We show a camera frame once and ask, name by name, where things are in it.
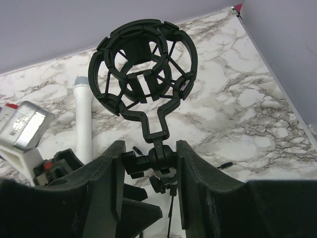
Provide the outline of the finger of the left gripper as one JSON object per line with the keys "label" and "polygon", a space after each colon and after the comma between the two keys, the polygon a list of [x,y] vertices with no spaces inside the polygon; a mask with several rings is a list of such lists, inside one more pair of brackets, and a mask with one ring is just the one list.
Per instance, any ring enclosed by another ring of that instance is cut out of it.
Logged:
{"label": "finger of the left gripper", "polygon": [[124,198],[116,237],[135,238],[161,218],[162,211],[159,206]]}
{"label": "finger of the left gripper", "polygon": [[125,183],[123,186],[123,197],[135,201],[144,201],[148,198],[148,195],[145,189]]}

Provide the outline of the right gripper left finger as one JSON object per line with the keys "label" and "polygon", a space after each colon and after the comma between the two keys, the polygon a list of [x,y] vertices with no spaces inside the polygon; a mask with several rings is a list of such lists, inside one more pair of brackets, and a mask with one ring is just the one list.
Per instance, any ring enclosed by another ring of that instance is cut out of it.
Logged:
{"label": "right gripper left finger", "polygon": [[113,238],[121,216],[123,141],[47,186],[0,181],[3,238]]}

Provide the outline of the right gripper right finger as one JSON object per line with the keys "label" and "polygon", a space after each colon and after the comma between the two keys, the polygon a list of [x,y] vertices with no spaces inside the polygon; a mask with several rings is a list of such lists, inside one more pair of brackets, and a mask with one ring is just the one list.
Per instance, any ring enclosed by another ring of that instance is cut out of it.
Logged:
{"label": "right gripper right finger", "polygon": [[189,238],[314,238],[315,180],[241,182],[176,143],[181,226]]}

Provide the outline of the black tripod shock-mount stand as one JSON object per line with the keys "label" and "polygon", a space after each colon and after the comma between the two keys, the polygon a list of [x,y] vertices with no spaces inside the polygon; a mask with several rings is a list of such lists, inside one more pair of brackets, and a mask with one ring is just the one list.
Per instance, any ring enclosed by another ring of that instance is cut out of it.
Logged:
{"label": "black tripod shock-mount stand", "polygon": [[229,196],[239,182],[213,167],[189,146],[169,138],[166,116],[186,99],[197,77],[198,56],[191,38],[176,25],[143,19],[115,29],[93,54],[88,80],[96,99],[110,112],[138,121],[153,148],[146,156],[114,142],[89,189],[90,215],[100,235],[114,237],[123,220],[125,174],[142,177],[154,170],[156,188],[179,196],[182,228],[189,238],[231,238],[235,221]]}

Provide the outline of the white microphone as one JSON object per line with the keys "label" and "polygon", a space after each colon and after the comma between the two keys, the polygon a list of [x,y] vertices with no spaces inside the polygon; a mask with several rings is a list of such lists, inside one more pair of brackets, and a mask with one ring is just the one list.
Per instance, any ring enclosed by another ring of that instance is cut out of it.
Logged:
{"label": "white microphone", "polygon": [[87,164],[93,159],[92,146],[92,99],[93,93],[87,77],[75,79],[73,94],[75,98],[76,156]]}

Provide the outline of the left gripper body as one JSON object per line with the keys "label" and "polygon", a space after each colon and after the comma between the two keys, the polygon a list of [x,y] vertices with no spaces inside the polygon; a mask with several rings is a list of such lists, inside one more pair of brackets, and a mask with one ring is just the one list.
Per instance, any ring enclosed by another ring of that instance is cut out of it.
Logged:
{"label": "left gripper body", "polygon": [[43,160],[34,169],[35,185],[48,185],[84,166],[72,149],[57,152],[52,159]]}

